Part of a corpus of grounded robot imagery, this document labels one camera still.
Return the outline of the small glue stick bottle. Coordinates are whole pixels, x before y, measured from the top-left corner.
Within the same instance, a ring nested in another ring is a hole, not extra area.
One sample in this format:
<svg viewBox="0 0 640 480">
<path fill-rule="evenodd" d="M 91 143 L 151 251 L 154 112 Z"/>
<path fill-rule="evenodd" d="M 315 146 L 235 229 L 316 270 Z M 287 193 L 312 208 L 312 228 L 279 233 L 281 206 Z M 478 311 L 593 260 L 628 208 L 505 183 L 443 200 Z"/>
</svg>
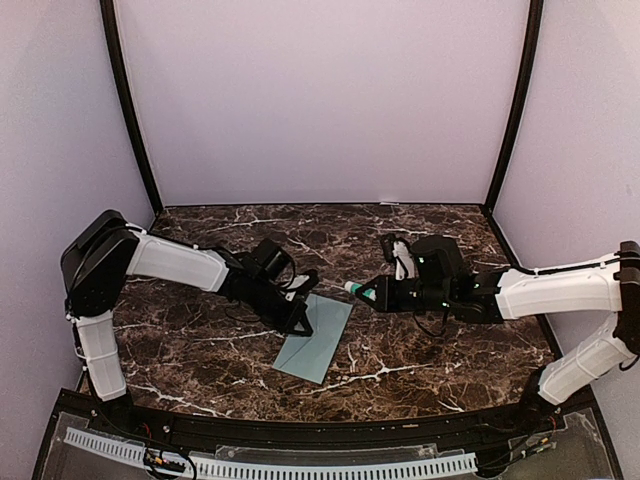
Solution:
<svg viewBox="0 0 640 480">
<path fill-rule="evenodd" d="M 344 289 L 349 293 L 354 295 L 355 292 L 360 289 L 362 287 L 362 285 L 360 283 L 357 282 L 353 282 L 353 281 L 347 281 L 344 284 Z"/>
</svg>

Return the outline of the light blue envelope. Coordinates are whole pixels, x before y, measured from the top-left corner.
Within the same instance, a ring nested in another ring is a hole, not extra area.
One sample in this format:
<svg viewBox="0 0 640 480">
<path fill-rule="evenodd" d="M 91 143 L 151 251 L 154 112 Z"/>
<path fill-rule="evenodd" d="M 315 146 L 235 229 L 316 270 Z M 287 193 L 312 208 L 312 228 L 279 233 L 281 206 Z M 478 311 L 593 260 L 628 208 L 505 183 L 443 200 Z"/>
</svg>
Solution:
<svg viewBox="0 0 640 480">
<path fill-rule="evenodd" d="M 353 306 L 315 294 L 307 297 L 306 304 L 312 335 L 288 336 L 272 367 L 320 385 L 334 358 Z"/>
</svg>

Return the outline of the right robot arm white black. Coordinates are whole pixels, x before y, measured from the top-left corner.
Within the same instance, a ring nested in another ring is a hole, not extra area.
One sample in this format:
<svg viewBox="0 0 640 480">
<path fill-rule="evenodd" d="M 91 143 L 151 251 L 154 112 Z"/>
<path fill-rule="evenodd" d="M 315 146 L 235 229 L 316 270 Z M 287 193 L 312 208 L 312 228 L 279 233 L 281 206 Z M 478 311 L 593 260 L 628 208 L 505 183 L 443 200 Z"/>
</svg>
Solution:
<svg viewBox="0 0 640 480">
<path fill-rule="evenodd" d="M 388 234 L 381 246 L 392 275 L 345 290 L 381 313 L 440 312 L 470 324 L 539 314 L 606 311 L 604 324 L 568 354 L 534 372 L 510 413 L 521 434 L 534 432 L 575 392 L 639 354 L 639 245 L 585 263 L 546 269 L 511 266 L 474 273 L 455 239 L 430 235 L 409 244 Z"/>
</svg>

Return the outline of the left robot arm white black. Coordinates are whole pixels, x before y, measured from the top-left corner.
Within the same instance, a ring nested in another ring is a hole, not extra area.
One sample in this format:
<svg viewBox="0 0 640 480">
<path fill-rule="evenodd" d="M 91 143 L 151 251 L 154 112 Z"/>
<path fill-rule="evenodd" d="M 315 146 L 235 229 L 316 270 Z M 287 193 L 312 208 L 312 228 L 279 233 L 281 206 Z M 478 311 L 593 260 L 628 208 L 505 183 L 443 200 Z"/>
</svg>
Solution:
<svg viewBox="0 0 640 480">
<path fill-rule="evenodd" d="M 202 248 L 154 235 L 116 210 L 102 212 L 66 247 L 60 268 L 76 354 L 94 394 L 106 402 L 103 421 L 120 436 L 141 427 L 140 412 L 121 398 L 127 383 L 114 331 L 114 311 L 128 283 L 157 280 L 212 293 L 248 307 L 271 330 L 309 337 L 314 329 L 305 298 L 319 278 L 307 270 L 282 280 L 293 266 L 292 257 L 271 239 L 238 253 Z"/>
</svg>

